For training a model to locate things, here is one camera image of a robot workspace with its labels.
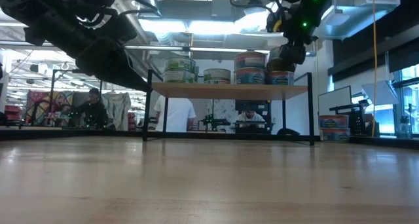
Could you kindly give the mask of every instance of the black metal shelf frame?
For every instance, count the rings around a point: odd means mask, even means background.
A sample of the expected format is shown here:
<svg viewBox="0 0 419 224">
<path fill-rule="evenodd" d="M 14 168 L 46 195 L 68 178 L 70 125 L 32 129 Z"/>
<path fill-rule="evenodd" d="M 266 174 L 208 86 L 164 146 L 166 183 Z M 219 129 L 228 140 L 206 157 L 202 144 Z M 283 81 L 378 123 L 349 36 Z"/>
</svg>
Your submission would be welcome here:
<svg viewBox="0 0 419 224">
<path fill-rule="evenodd" d="M 147 76 L 147 83 L 153 87 L 153 75 L 163 81 L 163 78 L 157 74 L 154 70 L 149 69 Z M 208 134 L 208 133 L 177 133 L 167 132 L 167 116 L 168 116 L 168 104 L 169 98 L 166 98 L 164 102 L 164 121 L 162 132 L 149 132 L 149 113 L 150 113 L 150 101 L 151 91 L 147 93 L 145 98 L 145 114 L 144 114 L 144 125 L 143 125 L 143 141 L 147 141 L 149 138 L 189 138 L 189 139 L 215 139 L 215 140 L 282 140 L 282 141 L 308 141 L 309 145 L 314 145 L 315 141 L 318 141 L 318 136 L 314 135 L 314 110 L 313 110 L 313 79 L 312 73 L 305 73 L 304 75 L 295 79 L 295 82 L 307 78 L 308 86 L 308 124 L 309 124 L 309 135 L 307 136 L 279 136 L 270 134 Z M 285 100 L 282 101 L 282 122 L 283 127 L 286 128 L 286 108 Z"/>
</svg>

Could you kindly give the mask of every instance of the black shirt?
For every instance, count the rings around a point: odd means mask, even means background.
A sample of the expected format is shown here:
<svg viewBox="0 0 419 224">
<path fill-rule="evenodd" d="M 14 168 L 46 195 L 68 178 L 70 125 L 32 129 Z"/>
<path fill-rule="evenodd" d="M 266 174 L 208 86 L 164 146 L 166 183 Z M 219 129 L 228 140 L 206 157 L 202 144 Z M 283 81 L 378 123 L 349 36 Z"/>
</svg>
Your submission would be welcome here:
<svg viewBox="0 0 419 224">
<path fill-rule="evenodd" d="M 105 106 L 101 102 L 84 103 L 80 105 L 76 112 L 78 114 L 84 113 L 86 115 L 85 121 L 87 126 L 95 126 L 102 128 L 107 125 L 107 113 Z"/>
</svg>

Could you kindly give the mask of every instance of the colorful painting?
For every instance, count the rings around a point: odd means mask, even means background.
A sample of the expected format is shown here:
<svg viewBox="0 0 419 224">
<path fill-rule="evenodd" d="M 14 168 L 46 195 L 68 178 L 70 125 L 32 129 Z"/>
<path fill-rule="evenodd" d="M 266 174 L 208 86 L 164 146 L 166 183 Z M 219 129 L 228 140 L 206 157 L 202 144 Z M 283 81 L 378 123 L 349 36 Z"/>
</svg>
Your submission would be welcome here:
<svg viewBox="0 0 419 224">
<path fill-rule="evenodd" d="M 73 102 L 73 92 L 54 92 L 52 98 L 52 113 L 60 111 L 62 115 L 68 115 L 71 111 L 71 104 Z M 46 125 L 45 117 L 48 116 L 50 107 L 50 93 L 49 92 L 35 92 L 29 91 L 27 93 L 26 103 L 26 123 L 30 123 L 32 114 L 35 113 L 33 124 Z M 58 126 L 67 126 L 68 120 L 62 120 Z"/>
</svg>

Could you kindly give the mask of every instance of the whiteboard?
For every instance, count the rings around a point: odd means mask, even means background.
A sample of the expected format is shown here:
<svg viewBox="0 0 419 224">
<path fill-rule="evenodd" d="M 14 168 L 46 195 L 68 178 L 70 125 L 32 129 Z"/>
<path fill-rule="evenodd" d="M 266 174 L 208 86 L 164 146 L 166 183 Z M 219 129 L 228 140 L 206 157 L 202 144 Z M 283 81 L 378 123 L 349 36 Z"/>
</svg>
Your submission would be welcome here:
<svg viewBox="0 0 419 224">
<path fill-rule="evenodd" d="M 346 86 L 328 93 L 320 94 L 319 115 L 335 115 L 335 111 L 330 111 L 332 107 L 349 105 L 351 101 L 351 86 Z"/>
</svg>

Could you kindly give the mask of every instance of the stacked cans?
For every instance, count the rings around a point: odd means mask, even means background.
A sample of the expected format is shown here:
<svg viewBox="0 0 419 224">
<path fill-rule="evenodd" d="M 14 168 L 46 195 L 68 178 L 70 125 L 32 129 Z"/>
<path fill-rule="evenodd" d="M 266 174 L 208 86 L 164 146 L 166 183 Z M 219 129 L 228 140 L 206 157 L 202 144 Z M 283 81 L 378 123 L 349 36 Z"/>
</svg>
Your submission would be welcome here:
<svg viewBox="0 0 419 224">
<path fill-rule="evenodd" d="M 266 56 L 247 51 L 234 57 L 234 81 L 236 84 L 265 84 Z"/>
<path fill-rule="evenodd" d="M 281 61 L 280 49 L 276 47 L 269 52 L 266 83 L 293 86 L 295 64 Z"/>
<path fill-rule="evenodd" d="M 164 62 L 165 83 L 196 82 L 196 63 L 189 58 L 168 58 Z"/>
<path fill-rule="evenodd" d="M 322 141 L 349 142 L 348 115 L 319 116 L 320 138 Z"/>
</svg>

